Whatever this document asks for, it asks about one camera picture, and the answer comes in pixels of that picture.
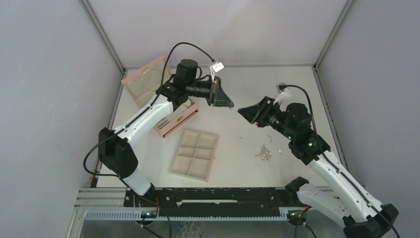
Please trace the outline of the beige six-compartment tray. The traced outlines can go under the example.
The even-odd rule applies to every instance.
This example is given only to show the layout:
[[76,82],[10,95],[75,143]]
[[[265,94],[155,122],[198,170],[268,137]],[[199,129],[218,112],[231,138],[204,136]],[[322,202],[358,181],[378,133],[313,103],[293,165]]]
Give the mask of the beige six-compartment tray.
[[208,182],[218,141],[219,136],[214,134],[184,130],[171,173]]

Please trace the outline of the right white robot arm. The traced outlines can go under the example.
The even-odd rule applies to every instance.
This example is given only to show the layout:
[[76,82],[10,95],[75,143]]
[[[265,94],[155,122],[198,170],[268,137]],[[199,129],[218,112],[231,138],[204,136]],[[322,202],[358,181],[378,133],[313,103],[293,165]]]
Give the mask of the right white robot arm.
[[369,193],[340,163],[330,146],[312,127],[312,109],[291,103],[282,111],[274,99],[264,97],[238,113],[257,127],[270,126],[289,139],[291,153],[318,174],[334,191],[322,192],[303,177],[286,185],[292,206],[308,205],[333,220],[348,238],[381,238],[393,228],[399,214]]

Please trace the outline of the black mounting base plate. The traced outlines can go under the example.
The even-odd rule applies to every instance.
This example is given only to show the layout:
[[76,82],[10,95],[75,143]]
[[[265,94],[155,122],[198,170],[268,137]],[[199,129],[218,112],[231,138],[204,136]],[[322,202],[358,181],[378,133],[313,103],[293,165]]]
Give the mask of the black mounting base plate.
[[127,189],[124,207],[162,209],[171,218],[276,218],[288,208],[303,208],[286,188],[155,188],[139,196]]

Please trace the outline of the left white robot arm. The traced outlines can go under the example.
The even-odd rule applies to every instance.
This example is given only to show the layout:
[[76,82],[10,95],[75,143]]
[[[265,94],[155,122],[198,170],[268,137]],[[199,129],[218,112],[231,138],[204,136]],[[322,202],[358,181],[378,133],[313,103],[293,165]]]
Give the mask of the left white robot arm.
[[113,129],[103,128],[99,132],[98,152],[100,161],[109,168],[113,177],[119,178],[136,193],[136,201],[144,207],[153,204],[153,184],[138,168],[134,147],[162,119],[176,111],[191,97],[204,98],[212,107],[234,107],[233,101],[224,92],[217,72],[224,69],[220,61],[210,65],[208,80],[197,78],[198,63],[183,59],[172,74],[166,58],[155,76],[158,81],[139,95],[142,108],[130,119]]

